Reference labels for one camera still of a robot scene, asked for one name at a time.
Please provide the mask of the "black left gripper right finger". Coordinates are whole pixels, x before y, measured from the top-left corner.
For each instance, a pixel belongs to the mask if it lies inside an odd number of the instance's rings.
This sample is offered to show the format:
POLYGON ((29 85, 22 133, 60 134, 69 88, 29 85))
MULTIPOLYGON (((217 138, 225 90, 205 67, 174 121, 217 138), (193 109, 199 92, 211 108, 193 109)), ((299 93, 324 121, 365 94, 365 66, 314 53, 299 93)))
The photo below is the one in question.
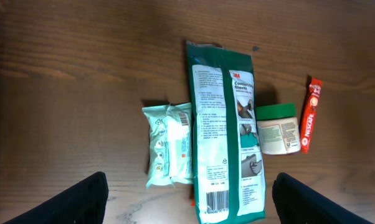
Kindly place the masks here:
POLYGON ((272 199, 281 224, 371 224, 284 172, 273 183, 272 199))

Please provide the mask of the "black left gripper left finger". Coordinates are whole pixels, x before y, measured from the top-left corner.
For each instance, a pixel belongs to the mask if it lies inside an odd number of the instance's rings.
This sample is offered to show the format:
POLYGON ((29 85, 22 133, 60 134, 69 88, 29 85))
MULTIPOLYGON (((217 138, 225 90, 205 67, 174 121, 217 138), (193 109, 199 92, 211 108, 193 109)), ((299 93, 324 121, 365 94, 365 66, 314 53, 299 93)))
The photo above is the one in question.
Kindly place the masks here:
POLYGON ((104 172, 96 172, 6 224, 102 224, 108 200, 104 172))

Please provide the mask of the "green lid spice jar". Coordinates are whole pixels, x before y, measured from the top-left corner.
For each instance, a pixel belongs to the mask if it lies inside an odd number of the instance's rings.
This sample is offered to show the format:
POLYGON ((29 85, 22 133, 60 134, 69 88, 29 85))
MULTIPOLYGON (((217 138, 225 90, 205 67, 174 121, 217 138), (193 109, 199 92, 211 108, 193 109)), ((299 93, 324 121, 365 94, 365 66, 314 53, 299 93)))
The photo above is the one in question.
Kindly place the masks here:
POLYGON ((301 149, 294 103, 258 106, 255 115, 263 154, 293 154, 301 149))

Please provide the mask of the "white green packet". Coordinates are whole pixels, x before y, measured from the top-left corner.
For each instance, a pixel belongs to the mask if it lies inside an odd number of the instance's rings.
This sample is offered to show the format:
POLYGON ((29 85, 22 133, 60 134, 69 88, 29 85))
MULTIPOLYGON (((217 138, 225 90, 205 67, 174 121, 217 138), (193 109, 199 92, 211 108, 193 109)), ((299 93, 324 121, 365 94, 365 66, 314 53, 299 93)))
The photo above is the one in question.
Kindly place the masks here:
POLYGON ((251 55, 186 43, 194 201, 199 223, 265 218, 266 181, 255 119, 251 55))

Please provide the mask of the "teal packet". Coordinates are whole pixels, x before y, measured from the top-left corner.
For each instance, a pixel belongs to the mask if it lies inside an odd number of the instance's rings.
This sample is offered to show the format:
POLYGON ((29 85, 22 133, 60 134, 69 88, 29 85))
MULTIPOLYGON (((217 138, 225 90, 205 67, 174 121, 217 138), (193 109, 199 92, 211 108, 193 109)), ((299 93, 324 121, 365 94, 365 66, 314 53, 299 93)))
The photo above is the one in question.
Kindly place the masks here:
POLYGON ((192 104, 150 106, 142 111, 150 126, 146 187, 192 184, 192 104))

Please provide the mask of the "small red sachet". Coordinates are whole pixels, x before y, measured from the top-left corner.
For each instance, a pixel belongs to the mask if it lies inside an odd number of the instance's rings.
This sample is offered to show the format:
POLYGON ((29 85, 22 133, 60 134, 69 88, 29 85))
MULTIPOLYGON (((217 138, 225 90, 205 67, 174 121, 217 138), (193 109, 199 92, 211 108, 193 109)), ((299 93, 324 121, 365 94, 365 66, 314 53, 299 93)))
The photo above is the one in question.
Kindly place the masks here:
POLYGON ((308 94, 300 125, 300 144, 301 151, 304 154, 309 151, 322 84, 321 80, 312 77, 308 85, 308 94))

